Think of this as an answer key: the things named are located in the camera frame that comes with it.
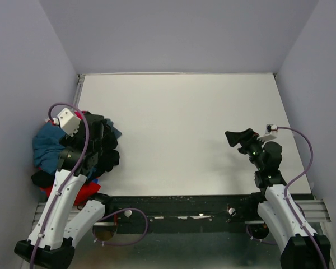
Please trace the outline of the teal blue t shirt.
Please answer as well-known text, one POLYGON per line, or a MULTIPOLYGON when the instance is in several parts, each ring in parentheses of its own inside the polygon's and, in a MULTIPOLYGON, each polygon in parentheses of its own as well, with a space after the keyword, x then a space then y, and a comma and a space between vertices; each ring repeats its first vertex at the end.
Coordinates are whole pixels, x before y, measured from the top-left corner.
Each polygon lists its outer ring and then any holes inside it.
MULTIPOLYGON (((121 131, 114 127, 114 123, 107 119, 108 128, 104 134, 109 135, 104 140, 103 150, 99 163, 96 166, 95 177, 100 177, 106 172, 110 172, 114 166, 119 164, 119 153, 116 150, 118 138, 122 136, 121 131)), ((56 172, 59 154, 64 147, 59 140, 66 133, 60 127, 46 122, 32 139, 34 166, 40 170, 53 175, 56 172)))

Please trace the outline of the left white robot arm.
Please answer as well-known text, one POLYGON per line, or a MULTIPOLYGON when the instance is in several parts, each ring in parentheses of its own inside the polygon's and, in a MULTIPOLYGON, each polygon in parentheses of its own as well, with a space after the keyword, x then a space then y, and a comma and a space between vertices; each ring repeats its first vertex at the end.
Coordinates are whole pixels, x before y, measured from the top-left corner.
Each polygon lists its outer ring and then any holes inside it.
POLYGON ((115 149, 117 141, 102 115, 86 113, 59 117, 66 135, 59 155, 53 188, 41 216, 26 240, 16 243, 14 252, 30 267, 68 268, 75 247, 95 222, 108 221, 113 214, 110 197, 94 193, 83 209, 70 219, 80 189, 88 182, 103 154, 115 149))

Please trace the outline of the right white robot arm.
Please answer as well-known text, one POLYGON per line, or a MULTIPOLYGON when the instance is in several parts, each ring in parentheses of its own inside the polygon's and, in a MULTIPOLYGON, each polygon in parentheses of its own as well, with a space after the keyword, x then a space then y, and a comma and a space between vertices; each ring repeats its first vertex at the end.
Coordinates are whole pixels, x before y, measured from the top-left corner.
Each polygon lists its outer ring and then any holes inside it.
POLYGON ((279 170, 282 146, 274 139, 280 127, 269 124, 265 135, 252 129, 225 133, 231 147, 238 146, 239 153, 247 155, 257 168, 255 185, 259 198, 246 206, 247 215, 262 219, 281 251, 282 268, 329 268, 331 245, 325 235, 308 223, 279 170))

